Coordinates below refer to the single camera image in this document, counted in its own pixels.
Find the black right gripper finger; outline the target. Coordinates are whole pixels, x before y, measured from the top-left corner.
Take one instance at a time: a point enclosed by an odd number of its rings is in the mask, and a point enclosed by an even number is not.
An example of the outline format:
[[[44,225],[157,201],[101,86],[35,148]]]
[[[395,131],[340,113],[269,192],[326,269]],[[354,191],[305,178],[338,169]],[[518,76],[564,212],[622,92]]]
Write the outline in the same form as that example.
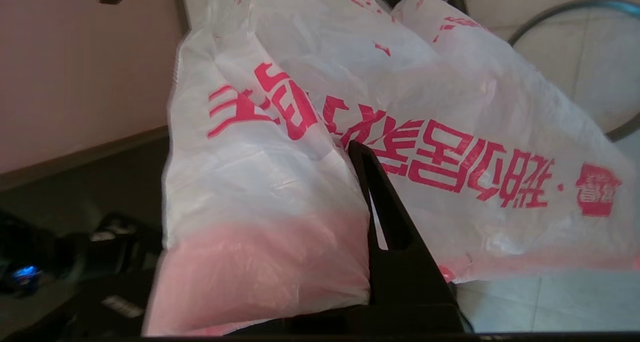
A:
[[[367,232],[370,303],[375,306],[457,306],[439,267],[371,148],[349,143],[370,213]]]

